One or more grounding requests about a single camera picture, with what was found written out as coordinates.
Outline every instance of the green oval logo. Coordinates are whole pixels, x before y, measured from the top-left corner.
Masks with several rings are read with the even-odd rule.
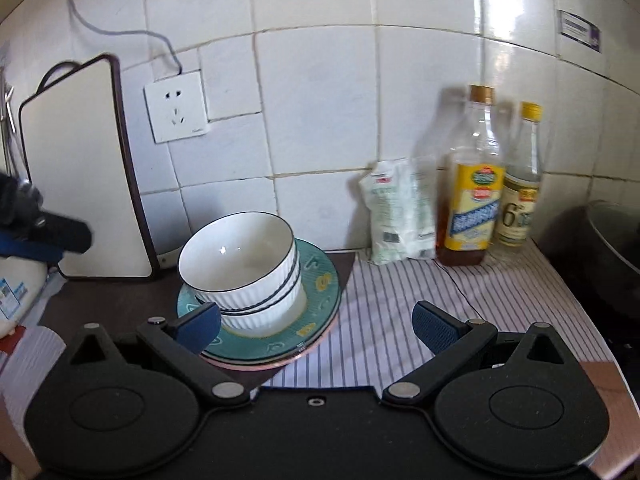
[[[477,186],[490,186],[495,182],[496,176],[494,170],[491,168],[482,168],[474,172],[471,179]]]

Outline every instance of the brown liquid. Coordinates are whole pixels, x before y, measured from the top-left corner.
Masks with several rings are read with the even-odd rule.
[[[446,267],[479,265],[484,259],[486,249],[481,251],[452,251],[444,246],[449,225],[449,204],[438,204],[438,227],[436,236],[436,255],[441,264]]]

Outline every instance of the blue gripper pad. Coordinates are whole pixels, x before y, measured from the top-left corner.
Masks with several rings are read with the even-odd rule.
[[[429,350],[439,354],[469,332],[460,320],[428,301],[418,301],[411,316],[414,333]]]
[[[194,354],[202,352],[220,332],[222,316],[215,303],[205,303],[170,324],[170,335]]]

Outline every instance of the silver screw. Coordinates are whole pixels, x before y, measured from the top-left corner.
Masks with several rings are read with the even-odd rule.
[[[395,383],[389,386],[389,393],[398,399],[413,399],[420,394],[420,386],[409,382]]]
[[[216,384],[211,389],[211,393],[220,399],[235,399],[244,393],[244,386],[239,383],[227,381],[226,383]]]

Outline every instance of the stacked bowl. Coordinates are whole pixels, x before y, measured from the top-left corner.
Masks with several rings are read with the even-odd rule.
[[[293,231],[279,216],[219,218],[182,249],[178,272],[196,298],[218,304],[222,325],[248,337],[284,330],[306,307]]]

